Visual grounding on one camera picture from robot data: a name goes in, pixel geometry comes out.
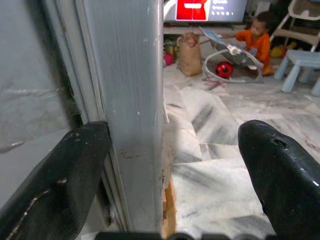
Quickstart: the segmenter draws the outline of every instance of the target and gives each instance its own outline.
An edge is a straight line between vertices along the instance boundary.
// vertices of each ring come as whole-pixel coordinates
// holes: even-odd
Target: orange shirt
[[[245,42],[246,50],[263,63],[262,75],[269,74],[270,67],[270,39],[268,33],[264,33],[257,40],[252,39],[250,30],[240,31],[235,35],[236,39]]]

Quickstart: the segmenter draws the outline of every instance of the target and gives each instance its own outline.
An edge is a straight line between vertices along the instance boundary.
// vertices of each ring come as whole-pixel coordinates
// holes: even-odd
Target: child
[[[238,41],[246,43],[246,50],[263,63],[263,76],[274,73],[270,66],[270,39],[268,34],[273,21],[273,15],[264,11],[253,20],[251,29],[233,34],[222,34],[223,39],[235,37]]]

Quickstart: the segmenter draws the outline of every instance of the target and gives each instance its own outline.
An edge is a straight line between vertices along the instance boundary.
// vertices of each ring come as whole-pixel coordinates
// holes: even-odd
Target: red ball
[[[230,78],[233,70],[234,67],[227,61],[222,61],[215,66],[215,74],[224,79]]]

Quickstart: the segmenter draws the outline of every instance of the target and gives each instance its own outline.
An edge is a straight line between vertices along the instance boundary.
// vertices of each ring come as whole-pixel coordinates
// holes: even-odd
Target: blue plastic stool
[[[319,77],[318,81],[316,81],[316,83],[311,91],[311,94],[314,96],[320,96],[320,77]]]
[[[282,80],[289,65],[289,60],[293,62],[294,66],[281,88],[281,91],[285,93],[292,92],[301,67],[306,67],[299,79],[299,82],[301,83],[307,83],[311,78],[313,70],[315,68],[320,68],[320,52],[288,50],[279,69],[274,75],[275,79]]]

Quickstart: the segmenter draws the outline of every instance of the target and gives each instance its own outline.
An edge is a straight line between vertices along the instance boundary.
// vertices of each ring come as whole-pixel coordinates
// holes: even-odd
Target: baby bouncer
[[[223,41],[217,34],[200,27],[200,30],[205,36],[209,38],[209,41],[213,48],[217,49],[217,52],[209,55],[204,61],[204,70],[208,75],[208,78],[216,78],[221,82],[226,83],[263,83],[262,68],[263,63],[256,59],[250,52],[244,48],[235,44],[229,44]],[[250,69],[257,70],[258,74],[255,79],[248,76],[225,79],[218,76],[215,72],[208,68],[208,61],[218,55],[223,55],[229,62],[236,66],[249,67]]]

